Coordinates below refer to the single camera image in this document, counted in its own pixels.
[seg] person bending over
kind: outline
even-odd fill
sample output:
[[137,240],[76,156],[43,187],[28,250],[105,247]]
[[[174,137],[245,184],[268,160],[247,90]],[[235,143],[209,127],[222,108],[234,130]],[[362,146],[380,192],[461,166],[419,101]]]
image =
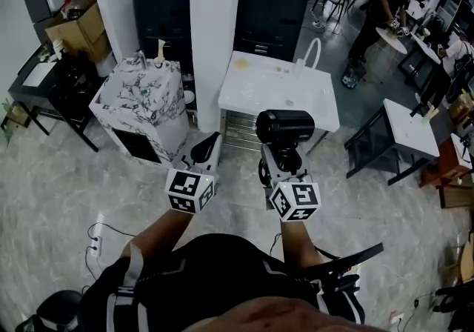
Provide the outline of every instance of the person bending over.
[[384,28],[391,25],[397,12],[400,16],[401,26],[406,27],[407,15],[405,10],[409,5],[410,0],[370,0],[364,26],[350,49],[349,59],[355,62],[358,59],[364,61],[367,48],[375,44],[380,38],[375,28]]
[[303,222],[281,223],[281,262],[227,234],[173,250],[192,218],[169,210],[125,246],[84,294],[83,331],[379,331],[353,294],[305,275],[323,261]]
[[455,62],[469,54],[474,56],[474,47],[467,42],[467,37],[461,35],[459,40],[454,42],[446,50],[440,49],[438,55],[442,58],[442,64],[436,68],[434,77],[428,84],[427,89],[421,95],[421,103],[427,104],[434,95],[433,107],[436,109],[441,104],[444,95],[450,89],[451,80],[455,77]]

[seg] forearm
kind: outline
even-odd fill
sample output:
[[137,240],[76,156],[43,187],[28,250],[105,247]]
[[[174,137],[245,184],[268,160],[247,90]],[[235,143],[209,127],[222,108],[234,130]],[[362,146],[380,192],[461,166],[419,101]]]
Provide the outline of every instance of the forearm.
[[323,263],[314,248],[303,222],[280,222],[284,261],[294,268],[308,268]]
[[140,249],[144,260],[151,256],[169,253],[191,222],[190,213],[168,210],[162,217],[125,245],[122,257],[130,257],[130,243]]
[[405,12],[405,9],[402,9],[400,11],[400,21],[401,21],[401,26],[402,27],[407,26],[407,12]]
[[384,12],[387,14],[388,21],[392,21],[393,20],[393,14],[392,14],[392,11],[390,10],[390,6],[388,5],[388,1],[389,0],[380,0],[380,2],[382,4],[382,8],[383,8]]

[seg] white pillar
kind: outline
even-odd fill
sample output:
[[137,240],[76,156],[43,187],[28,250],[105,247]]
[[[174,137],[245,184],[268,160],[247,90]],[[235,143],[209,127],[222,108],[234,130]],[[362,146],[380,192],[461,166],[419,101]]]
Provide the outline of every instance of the white pillar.
[[238,0],[190,0],[198,127],[219,130],[218,95],[233,51]]

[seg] gray tile floor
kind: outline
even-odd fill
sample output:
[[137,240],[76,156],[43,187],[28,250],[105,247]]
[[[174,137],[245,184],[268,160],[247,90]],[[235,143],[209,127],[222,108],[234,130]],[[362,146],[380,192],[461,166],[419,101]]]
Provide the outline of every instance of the gray tile floor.
[[[380,241],[385,252],[360,268],[358,297],[367,321],[388,328],[392,312],[411,313],[415,297],[441,284],[444,250],[467,238],[469,214],[441,210],[433,188],[420,190],[415,177],[392,187],[387,176],[363,170],[345,179],[343,143],[353,131],[342,128],[310,156],[323,207],[307,227],[313,241],[337,255],[348,255]],[[97,123],[86,134],[94,153],[64,122],[46,137],[34,124],[19,128],[0,157],[0,320],[12,331],[54,291],[80,290],[93,279],[84,266],[86,229],[98,213],[128,233],[138,233],[167,206],[165,173],[127,161]],[[224,148],[217,197],[192,221],[180,245],[209,232],[244,236],[268,252],[278,217],[264,209],[257,177],[259,154]],[[110,265],[127,241],[104,230],[96,275]],[[274,255],[282,257],[278,243]],[[427,310],[427,298],[407,331],[442,331],[448,316]]]
[[[348,13],[342,16],[341,23],[338,25],[336,25],[337,16],[333,16],[328,26],[337,33],[334,34],[323,31],[321,28],[316,29],[311,25],[314,21],[310,13],[313,3],[314,0],[308,2],[294,61],[304,57],[310,42],[315,37],[320,38],[322,52],[317,68],[332,76],[341,125],[359,128],[380,108],[385,98],[410,109],[414,108],[417,104],[415,90],[404,83],[405,76],[397,68],[397,64],[404,56],[395,52],[383,39],[367,50],[367,63],[364,64],[367,74],[357,87],[350,90],[341,83],[348,63],[347,55],[364,23],[365,12],[351,8]],[[322,6],[317,5],[314,15],[318,19],[326,21],[330,11],[331,3],[328,1],[324,8],[324,14]],[[402,43],[408,51],[411,51],[414,42],[409,38],[403,38]],[[309,57],[311,64],[314,62],[315,54],[316,49]],[[420,58],[421,54],[416,53],[405,65],[416,66]],[[426,63],[417,78],[418,85],[421,86],[430,70],[430,64]],[[431,125],[438,143],[443,142],[453,128],[450,117],[443,107],[440,107],[440,113],[431,121]]]

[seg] cardboard box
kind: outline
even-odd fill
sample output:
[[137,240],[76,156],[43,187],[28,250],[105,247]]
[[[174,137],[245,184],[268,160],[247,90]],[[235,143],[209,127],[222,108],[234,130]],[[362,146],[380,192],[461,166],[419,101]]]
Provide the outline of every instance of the cardboard box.
[[474,102],[471,99],[469,93],[462,93],[459,97],[453,102],[448,110],[451,119],[455,125],[458,125],[459,122],[474,108]]
[[67,51],[83,50],[90,61],[99,62],[110,52],[109,39],[96,0],[88,1],[93,5],[79,19],[65,21],[59,14],[46,29],[46,34],[51,42],[62,40]]

